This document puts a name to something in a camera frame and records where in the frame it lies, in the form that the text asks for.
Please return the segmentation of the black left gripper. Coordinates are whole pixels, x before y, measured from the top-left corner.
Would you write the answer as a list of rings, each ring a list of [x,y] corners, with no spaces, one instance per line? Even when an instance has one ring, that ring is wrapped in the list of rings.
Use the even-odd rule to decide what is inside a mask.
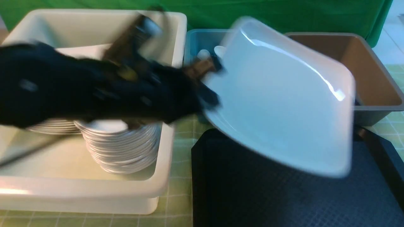
[[[146,61],[130,81],[108,61],[74,58],[45,43],[1,46],[1,125],[28,128],[50,118],[139,119],[170,124],[219,105],[186,67]]]

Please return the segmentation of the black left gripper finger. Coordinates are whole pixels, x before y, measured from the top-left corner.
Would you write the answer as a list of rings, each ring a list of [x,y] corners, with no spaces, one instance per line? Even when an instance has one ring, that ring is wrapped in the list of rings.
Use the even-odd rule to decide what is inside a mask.
[[[202,79],[208,73],[219,72],[223,66],[218,58],[196,58],[185,66],[185,75],[191,79]]]

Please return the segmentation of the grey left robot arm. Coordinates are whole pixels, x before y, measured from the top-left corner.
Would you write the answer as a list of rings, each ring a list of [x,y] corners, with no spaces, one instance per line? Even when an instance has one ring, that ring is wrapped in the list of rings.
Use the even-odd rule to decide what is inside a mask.
[[[218,96],[202,80],[223,68],[216,56],[174,68],[139,53],[151,38],[168,35],[169,19],[162,16],[163,27],[143,14],[134,17],[100,60],[66,56],[41,42],[1,46],[1,125],[121,119],[132,129],[214,109]]]

